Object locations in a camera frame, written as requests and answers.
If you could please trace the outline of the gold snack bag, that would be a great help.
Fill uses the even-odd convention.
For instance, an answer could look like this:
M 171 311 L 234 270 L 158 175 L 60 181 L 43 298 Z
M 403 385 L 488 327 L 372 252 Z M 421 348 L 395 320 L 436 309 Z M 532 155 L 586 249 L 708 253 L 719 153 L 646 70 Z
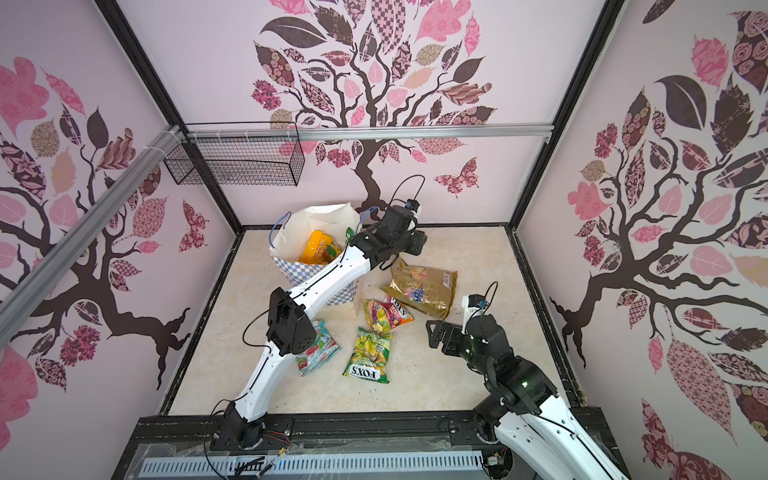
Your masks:
M 455 298 L 456 271 L 409 265 L 401 258 L 389 271 L 391 281 L 381 287 L 386 295 L 433 319 L 447 318 Z

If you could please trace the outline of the orange pink Fox's fruits bag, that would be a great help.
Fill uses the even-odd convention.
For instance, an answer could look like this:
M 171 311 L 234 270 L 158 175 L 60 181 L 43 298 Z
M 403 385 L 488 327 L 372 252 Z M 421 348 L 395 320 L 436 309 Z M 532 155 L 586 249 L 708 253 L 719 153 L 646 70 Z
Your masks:
M 395 298 L 364 301 L 365 319 L 369 329 L 379 335 L 414 321 L 411 313 Z

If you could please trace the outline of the blue checkered paper bag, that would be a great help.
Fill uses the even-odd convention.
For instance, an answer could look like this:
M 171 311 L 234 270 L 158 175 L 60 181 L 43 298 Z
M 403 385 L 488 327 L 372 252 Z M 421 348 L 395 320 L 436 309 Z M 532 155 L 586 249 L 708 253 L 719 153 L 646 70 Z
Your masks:
M 347 244 L 361 231 L 360 213 L 349 203 L 288 212 L 274 224 L 269 254 L 310 318 L 354 300 L 358 279 L 371 271 L 362 250 Z

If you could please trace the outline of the green Fox's candy bag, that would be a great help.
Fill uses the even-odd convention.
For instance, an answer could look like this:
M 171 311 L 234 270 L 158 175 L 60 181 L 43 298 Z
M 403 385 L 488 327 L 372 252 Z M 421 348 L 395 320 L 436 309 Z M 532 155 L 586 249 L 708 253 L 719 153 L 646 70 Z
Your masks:
M 389 360 L 392 335 L 377 334 L 359 328 L 355 346 L 343 375 L 350 378 L 388 384 L 386 367 Z

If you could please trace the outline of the teal red candy bag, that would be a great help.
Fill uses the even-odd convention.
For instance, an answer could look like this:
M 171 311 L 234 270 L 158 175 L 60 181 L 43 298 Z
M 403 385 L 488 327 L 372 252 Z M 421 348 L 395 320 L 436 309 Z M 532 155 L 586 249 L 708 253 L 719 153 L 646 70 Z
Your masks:
M 312 325 L 316 333 L 314 343 L 297 356 L 297 367 L 302 377 L 321 368 L 340 350 L 324 321 L 313 320 Z

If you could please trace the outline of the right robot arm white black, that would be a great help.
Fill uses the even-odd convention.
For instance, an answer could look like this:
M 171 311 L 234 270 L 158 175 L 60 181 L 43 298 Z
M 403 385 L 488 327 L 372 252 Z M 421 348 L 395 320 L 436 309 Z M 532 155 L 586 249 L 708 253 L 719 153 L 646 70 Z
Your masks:
M 481 311 L 463 324 L 426 322 L 429 347 L 463 359 L 488 397 L 475 407 L 479 438 L 519 456 L 540 479 L 625 479 L 533 362 L 516 354 L 505 330 Z

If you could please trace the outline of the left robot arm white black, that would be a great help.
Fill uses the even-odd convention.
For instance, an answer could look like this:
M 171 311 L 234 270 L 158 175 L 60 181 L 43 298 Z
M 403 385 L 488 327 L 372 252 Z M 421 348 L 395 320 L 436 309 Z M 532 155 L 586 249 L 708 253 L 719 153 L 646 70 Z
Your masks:
M 401 253 L 419 255 L 426 243 L 426 234 L 418 229 L 419 214 L 420 204 L 414 198 L 392 201 L 381 220 L 355 233 L 344 251 L 319 273 L 289 290 L 272 291 L 264 312 L 266 343 L 242 392 L 224 411 L 223 439 L 242 449 L 261 443 L 272 395 L 289 362 L 315 342 L 312 320 L 349 283 L 377 267 L 392 265 Z

